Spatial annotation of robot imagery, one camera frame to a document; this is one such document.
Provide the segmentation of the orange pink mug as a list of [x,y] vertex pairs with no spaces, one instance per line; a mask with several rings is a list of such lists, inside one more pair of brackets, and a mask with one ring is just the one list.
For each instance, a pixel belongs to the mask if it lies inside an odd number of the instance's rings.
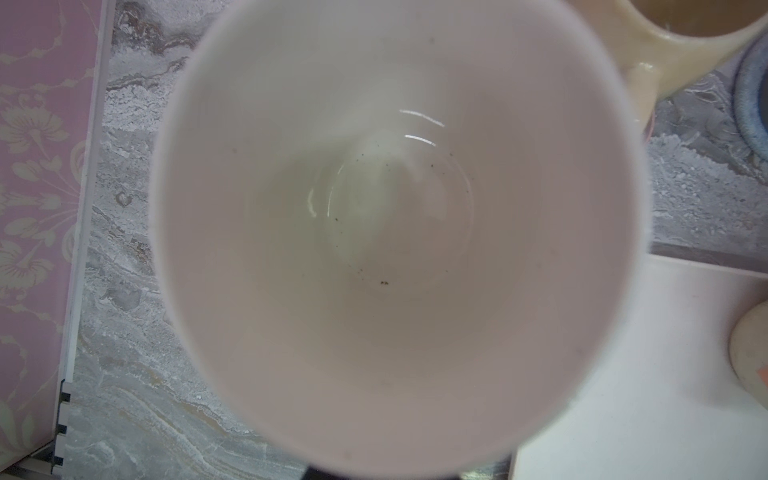
[[740,318],[729,337],[731,367],[743,388],[764,408],[767,399],[767,302]]

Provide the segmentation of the white mug purple handle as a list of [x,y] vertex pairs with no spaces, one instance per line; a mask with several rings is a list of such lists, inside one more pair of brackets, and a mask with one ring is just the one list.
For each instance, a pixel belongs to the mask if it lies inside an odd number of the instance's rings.
[[155,139],[187,355],[320,471],[444,479],[551,424],[626,318],[648,167],[562,1],[235,1]]

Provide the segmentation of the yellow-green mug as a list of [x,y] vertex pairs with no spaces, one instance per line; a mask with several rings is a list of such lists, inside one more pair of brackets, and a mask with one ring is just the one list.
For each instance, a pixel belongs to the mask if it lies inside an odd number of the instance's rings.
[[625,81],[635,123],[767,28],[762,0],[583,0],[570,5],[601,39]]

